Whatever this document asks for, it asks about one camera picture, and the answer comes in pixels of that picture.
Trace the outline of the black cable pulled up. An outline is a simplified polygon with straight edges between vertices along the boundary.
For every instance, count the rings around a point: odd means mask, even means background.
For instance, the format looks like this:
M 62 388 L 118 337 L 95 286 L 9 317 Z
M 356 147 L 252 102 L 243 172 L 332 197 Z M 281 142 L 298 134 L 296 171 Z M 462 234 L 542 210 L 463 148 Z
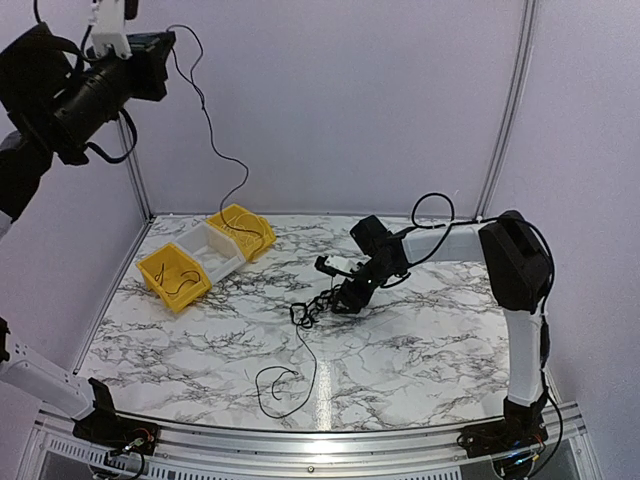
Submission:
M 196 46 L 199 49 L 199 53 L 198 53 L 196 59 L 194 60 L 194 62 L 192 63 L 192 65 L 190 66 L 188 74 L 186 74 L 181 69 L 180 64 L 179 64 L 179 60 L 178 60 L 178 54 L 177 54 L 177 52 L 176 52 L 174 47 L 171 48 L 171 54 L 173 56 L 174 67 L 175 67 L 175 70 L 176 70 L 177 74 L 181 77 L 182 80 L 184 80 L 192 88 L 192 90 L 194 91 L 194 93 L 198 97 L 199 104 L 200 104 L 200 110 L 202 111 L 202 113 L 204 115 L 204 118 L 205 118 L 205 121 L 206 121 L 206 125 L 207 125 L 207 129 L 208 129 L 209 146 L 210 146 L 212 152 L 215 154 L 215 156 L 217 158 L 239 166 L 244 172 L 243 177 L 240 180 L 240 182 L 236 186 L 232 187 L 221 198 L 221 200 L 219 202 L 219 206 L 218 206 L 218 212 L 220 212 L 221 210 L 223 210 L 225 208 L 225 204 L 239 190 L 241 190 L 247 184 L 247 182 L 248 182 L 248 180 L 250 178 L 250 168 L 242 160 L 240 160 L 238 158 L 235 158 L 233 156 L 225 155 L 225 154 L 221 153 L 220 150 L 217 148 L 216 143 L 215 143 L 214 124 L 213 124 L 213 121 L 211 119 L 211 115 L 209 113 L 209 110 L 207 108 L 206 95 L 203 92 L 203 90 L 197 85 L 197 83 L 195 81 L 195 70 L 196 70 L 197 66 L 199 65 L 200 61 L 204 57 L 204 46 L 203 46 L 203 43 L 200 40 L 200 38 L 197 35 L 197 33 L 195 32 L 195 30 L 192 27 L 188 26 L 188 25 L 174 23 L 174 24 L 169 25 L 166 28 L 166 32 L 167 33 L 175 33 L 177 30 L 185 30 L 186 32 L 188 32 L 194 38 L 194 40 L 196 42 Z

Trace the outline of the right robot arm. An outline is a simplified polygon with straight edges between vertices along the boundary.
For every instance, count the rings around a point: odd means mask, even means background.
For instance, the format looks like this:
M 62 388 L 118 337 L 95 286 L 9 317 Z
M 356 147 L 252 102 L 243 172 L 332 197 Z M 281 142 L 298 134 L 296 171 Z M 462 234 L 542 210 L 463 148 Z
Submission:
M 343 277 L 331 310 L 355 315 L 374 293 L 406 281 L 428 263 L 478 267 L 486 276 L 493 303 L 504 315 L 509 370 L 503 414 L 495 438 L 515 448 L 534 431 L 548 401 L 545 378 L 550 351 L 546 303 L 555 280 L 555 263 L 539 229 L 516 210 L 493 218 L 421 225 L 413 221 L 392 232 L 370 215 L 350 231 L 366 259 L 320 257 L 316 268 Z

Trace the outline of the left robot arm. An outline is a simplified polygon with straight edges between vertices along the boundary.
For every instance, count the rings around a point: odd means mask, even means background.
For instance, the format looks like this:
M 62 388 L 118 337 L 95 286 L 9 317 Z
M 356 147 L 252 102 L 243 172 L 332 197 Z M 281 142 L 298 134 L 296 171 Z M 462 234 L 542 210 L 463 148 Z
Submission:
M 161 101 L 167 94 L 167 60 L 176 43 L 171 31 L 128 34 L 135 1 L 95 1 L 83 40 L 52 33 L 38 19 L 1 53 L 1 104 L 15 126 L 1 143 L 1 231 L 7 233 L 59 158 L 68 166 L 88 163 L 93 152 L 109 164 L 128 158 L 93 142 L 106 123 L 123 118 L 138 134 L 125 105 Z M 109 388 L 77 378 L 21 344 L 1 323 L 1 380 L 64 411 L 76 432 L 106 445 L 125 438 Z

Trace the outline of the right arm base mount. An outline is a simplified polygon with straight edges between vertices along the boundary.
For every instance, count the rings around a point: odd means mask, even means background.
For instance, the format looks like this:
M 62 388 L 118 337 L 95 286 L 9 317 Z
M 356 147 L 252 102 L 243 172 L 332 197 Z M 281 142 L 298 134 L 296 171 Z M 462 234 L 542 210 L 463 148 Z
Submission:
M 545 443 L 548 433 L 542 411 L 546 403 L 546 396 L 529 406 L 505 398 L 501 420 L 464 427 L 457 444 L 469 458 L 477 458 Z

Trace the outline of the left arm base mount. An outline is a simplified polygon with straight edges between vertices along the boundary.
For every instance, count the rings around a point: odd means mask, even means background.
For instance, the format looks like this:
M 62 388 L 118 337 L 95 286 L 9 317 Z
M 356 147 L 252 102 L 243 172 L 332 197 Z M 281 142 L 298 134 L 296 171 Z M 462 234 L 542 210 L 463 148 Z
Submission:
M 89 412 L 74 420 L 73 435 L 91 443 L 124 452 L 127 445 L 143 455 L 155 451 L 160 427 L 156 423 L 123 417 L 116 412 L 109 388 L 89 378 L 93 399 Z

